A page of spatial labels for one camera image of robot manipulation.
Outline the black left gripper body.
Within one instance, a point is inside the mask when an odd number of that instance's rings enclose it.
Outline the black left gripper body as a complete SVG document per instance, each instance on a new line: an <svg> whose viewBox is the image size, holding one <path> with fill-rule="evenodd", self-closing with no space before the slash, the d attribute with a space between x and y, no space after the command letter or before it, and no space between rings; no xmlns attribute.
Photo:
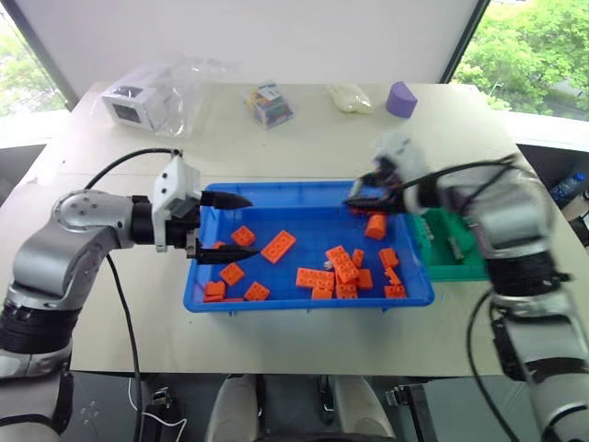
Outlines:
<svg viewBox="0 0 589 442"><path fill-rule="evenodd" d="M186 251L188 259L195 259L201 247L199 228L201 226L200 206L192 207L185 215L173 215L166 222L168 246Z"/></svg>

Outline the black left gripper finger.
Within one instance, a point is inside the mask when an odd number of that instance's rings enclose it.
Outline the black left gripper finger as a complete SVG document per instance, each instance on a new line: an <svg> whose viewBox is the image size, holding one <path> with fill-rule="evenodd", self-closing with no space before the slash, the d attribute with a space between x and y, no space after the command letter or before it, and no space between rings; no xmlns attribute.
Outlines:
<svg viewBox="0 0 589 442"><path fill-rule="evenodd" d="M222 245L218 249L206 249L195 240L195 261L201 265L229 264L257 255L260 250L238 245Z"/></svg>
<svg viewBox="0 0 589 442"><path fill-rule="evenodd" d="M230 192L202 191L200 198L200 206L215 209L241 209L252 205L249 199Z"/></svg>

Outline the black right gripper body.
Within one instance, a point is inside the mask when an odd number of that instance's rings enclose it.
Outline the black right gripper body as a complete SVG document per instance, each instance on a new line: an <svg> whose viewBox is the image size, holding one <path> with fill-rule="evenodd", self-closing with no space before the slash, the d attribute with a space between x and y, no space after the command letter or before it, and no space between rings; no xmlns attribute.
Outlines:
<svg viewBox="0 0 589 442"><path fill-rule="evenodd" d="M379 169L367 174L370 187L383 190L383 196L375 204L376 209L388 214L407 213L404 202L403 180L397 169Z"/></svg>

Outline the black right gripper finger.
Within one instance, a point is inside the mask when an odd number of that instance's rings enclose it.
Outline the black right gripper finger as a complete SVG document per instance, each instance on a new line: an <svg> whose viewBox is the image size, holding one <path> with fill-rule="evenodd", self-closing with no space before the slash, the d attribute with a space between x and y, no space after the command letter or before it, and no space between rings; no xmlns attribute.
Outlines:
<svg viewBox="0 0 589 442"><path fill-rule="evenodd" d="M389 212L387 201L378 197L347 198L343 204L354 214L387 214Z"/></svg>
<svg viewBox="0 0 589 442"><path fill-rule="evenodd" d="M351 196L358 196L363 188L381 188L382 180L377 173L366 173L358 177L352 187Z"/></svg>

